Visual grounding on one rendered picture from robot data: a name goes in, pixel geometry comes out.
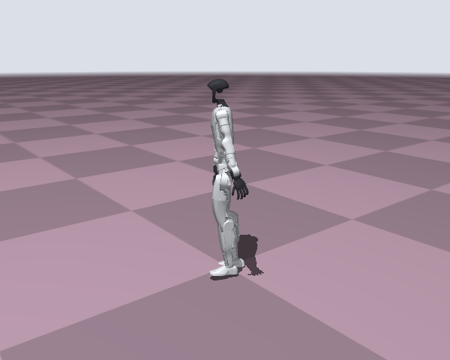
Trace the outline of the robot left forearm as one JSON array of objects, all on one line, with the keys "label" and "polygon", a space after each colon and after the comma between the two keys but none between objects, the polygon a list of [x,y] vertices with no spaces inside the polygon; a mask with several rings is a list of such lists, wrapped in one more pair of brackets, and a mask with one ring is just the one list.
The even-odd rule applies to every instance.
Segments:
[{"label": "robot left forearm", "polygon": [[226,156],[227,168],[232,170],[234,176],[239,176],[240,171],[237,167],[236,157],[235,157],[235,148],[230,139],[223,140],[223,147],[225,148],[224,155]]}]

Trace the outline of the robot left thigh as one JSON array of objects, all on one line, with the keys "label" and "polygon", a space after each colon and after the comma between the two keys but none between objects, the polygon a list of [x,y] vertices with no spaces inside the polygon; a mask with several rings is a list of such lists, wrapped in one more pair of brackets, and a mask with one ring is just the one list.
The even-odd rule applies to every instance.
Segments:
[{"label": "robot left thigh", "polygon": [[228,203],[227,191],[221,189],[221,188],[226,189],[231,188],[231,184],[232,184],[232,177],[230,175],[230,171],[223,170],[221,174],[216,175],[212,190],[211,204],[215,220],[217,221],[217,224],[220,226],[221,229],[223,228],[225,221],[230,220],[233,222],[231,218],[225,217],[227,213],[227,203]]}]

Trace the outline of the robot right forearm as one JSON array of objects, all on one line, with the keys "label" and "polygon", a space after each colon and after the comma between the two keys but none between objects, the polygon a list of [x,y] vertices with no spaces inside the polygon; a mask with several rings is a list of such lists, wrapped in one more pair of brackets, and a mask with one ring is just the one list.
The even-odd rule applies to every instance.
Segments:
[{"label": "robot right forearm", "polygon": [[[216,165],[217,166],[217,168],[218,168],[218,164],[220,163],[220,154],[223,154],[223,151],[222,152],[217,152],[216,151],[216,148],[214,147],[214,165]],[[214,168],[214,166],[213,166],[213,168]]]}]

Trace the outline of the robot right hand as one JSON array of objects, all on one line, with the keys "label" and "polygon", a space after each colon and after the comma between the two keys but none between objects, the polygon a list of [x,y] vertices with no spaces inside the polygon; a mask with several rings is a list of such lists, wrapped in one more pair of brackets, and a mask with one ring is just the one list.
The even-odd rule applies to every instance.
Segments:
[{"label": "robot right hand", "polygon": [[214,178],[213,178],[213,181],[212,181],[212,184],[214,185],[214,182],[215,182],[215,178],[216,178],[216,175],[218,174],[218,169],[217,169],[217,166],[216,165],[214,165]]}]

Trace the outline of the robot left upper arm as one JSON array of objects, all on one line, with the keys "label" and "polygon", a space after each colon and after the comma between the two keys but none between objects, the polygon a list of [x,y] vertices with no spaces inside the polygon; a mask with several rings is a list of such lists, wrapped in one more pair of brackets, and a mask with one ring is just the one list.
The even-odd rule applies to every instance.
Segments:
[{"label": "robot left upper arm", "polygon": [[[215,117],[217,120],[217,123],[220,128],[220,133],[223,135],[224,139],[230,139],[233,143],[233,138],[230,130],[230,123],[229,123],[229,115],[226,109],[219,109],[215,112]],[[223,146],[223,140],[220,142],[221,149],[225,150]]]}]

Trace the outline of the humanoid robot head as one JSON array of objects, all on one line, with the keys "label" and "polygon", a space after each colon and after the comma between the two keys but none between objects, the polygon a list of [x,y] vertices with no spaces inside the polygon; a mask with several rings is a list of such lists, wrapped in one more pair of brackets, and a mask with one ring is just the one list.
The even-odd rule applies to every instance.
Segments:
[{"label": "humanoid robot head", "polygon": [[[212,103],[217,103],[217,105],[222,104],[223,107],[228,107],[227,104],[225,103],[224,99],[216,99],[215,98],[216,91],[218,93],[221,93],[223,91],[223,89],[229,88],[227,81],[224,79],[214,79],[207,86],[212,90]],[[217,107],[219,107],[219,106],[217,106]]]}]

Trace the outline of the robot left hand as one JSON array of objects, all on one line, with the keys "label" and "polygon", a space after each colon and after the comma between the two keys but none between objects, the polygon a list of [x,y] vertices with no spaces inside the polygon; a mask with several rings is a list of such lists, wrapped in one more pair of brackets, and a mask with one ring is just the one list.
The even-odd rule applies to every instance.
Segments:
[{"label": "robot left hand", "polygon": [[[246,195],[248,195],[249,192],[248,192],[248,188],[246,187],[246,184],[245,184],[244,180],[240,178],[242,176],[241,173],[239,175],[237,175],[237,176],[234,176],[233,175],[233,171],[230,170],[230,175],[231,175],[232,179],[234,179],[234,182],[233,182],[234,186],[233,186],[233,189],[232,189],[232,196],[234,195],[234,191],[236,189],[237,190],[237,195],[238,195],[237,200],[239,200],[240,194],[241,194],[241,199],[243,199],[243,197],[246,197]],[[240,191],[240,194],[239,194],[239,191]],[[244,193],[244,196],[243,196],[242,191]]]}]

